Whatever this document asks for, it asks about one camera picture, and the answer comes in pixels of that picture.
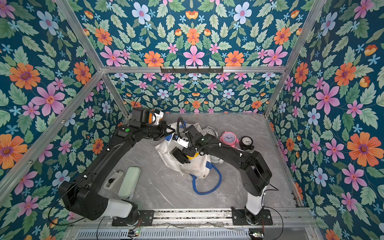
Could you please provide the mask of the white canvas bag blue handles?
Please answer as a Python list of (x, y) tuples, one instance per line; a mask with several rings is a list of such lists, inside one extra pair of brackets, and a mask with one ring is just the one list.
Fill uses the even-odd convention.
[[(222, 174), (215, 166), (217, 163), (223, 163), (224, 161), (215, 157), (215, 161), (211, 161), (210, 155), (203, 155), (194, 152), (190, 157), (182, 152), (184, 146), (187, 145), (187, 137), (182, 132), (183, 125), (172, 123), (171, 127), (176, 129), (179, 127), (179, 133), (183, 136), (183, 139), (179, 139), (178, 132), (167, 136), (165, 140), (156, 146), (156, 150), (159, 153), (166, 167), (184, 175), (188, 174), (192, 177), (193, 190), (197, 195), (203, 196), (215, 192), (222, 183)], [(219, 181), (213, 189), (207, 192), (199, 192), (197, 190), (197, 179), (204, 179), (208, 176), (210, 171), (216, 171), (219, 176)]]

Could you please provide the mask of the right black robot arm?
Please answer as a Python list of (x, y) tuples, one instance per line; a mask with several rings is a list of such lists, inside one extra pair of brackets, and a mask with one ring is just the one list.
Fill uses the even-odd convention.
[(185, 155), (215, 156), (240, 172), (242, 185), (248, 192), (244, 216), (251, 225), (259, 223), (264, 210), (265, 192), (272, 178), (272, 172), (263, 156), (257, 151), (249, 153), (230, 147), (213, 135), (203, 135), (193, 125), (187, 127), (183, 134), (188, 140), (188, 146), (183, 148)]

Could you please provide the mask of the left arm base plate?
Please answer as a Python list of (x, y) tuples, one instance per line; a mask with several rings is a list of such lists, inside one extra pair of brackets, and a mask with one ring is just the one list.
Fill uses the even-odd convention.
[(128, 217), (114, 217), (112, 221), (113, 227), (148, 227), (154, 220), (155, 211), (153, 210), (134, 210)]

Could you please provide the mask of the yellow alarm clock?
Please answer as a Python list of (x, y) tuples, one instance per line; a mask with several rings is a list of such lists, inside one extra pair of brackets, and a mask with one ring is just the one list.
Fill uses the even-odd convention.
[(195, 155), (192, 157), (192, 159), (196, 158), (196, 157), (199, 157), (200, 154), (199, 153), (195, 153)]

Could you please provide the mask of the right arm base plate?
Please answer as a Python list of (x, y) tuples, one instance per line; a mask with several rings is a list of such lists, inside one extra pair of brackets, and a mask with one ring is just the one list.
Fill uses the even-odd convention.
[(247, 209), (236, 209), (231, 207), (232, 211), (232, 221), (234, 226), (272, 226), (273, 220), (271, 212), (265, 210), (264, 208), (261, 211), (254, 215)]

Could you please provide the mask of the pink alarm clock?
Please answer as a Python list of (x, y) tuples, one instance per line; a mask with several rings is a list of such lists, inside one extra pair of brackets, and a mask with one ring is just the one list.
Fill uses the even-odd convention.
[(225, 131), (220, 136), (220, 141), (232, 148), (238, 148), (240, 144), (240, 140), (238, 139), (238, 137), (233, 132), (230, 132), (230, 131)]

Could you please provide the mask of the white black twin-bell alarm clock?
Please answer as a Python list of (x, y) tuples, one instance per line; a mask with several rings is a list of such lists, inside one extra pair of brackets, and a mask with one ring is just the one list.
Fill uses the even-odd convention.
[(213, 156), (213, 155), (210, 155), (210, 160), (211, 160), (212, 164), (223, 164), (225, 162), (221, 158)]

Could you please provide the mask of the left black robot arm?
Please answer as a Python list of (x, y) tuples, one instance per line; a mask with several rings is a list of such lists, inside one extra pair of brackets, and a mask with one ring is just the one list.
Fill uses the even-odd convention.
[(99, 191), (119, 160), (142, 139), (158, 141), (174, 133), (166, 121), (164, 112), (145, 108), (134, 108), (126, 125), (116, 128), (110, 141), (96, 159), (72, 182), (63, 182), (59, 194), (64, 206), (88, 220), (114, 217), (134, 225), (139, 220), (136, 204), (125, 200), (108, 199)]

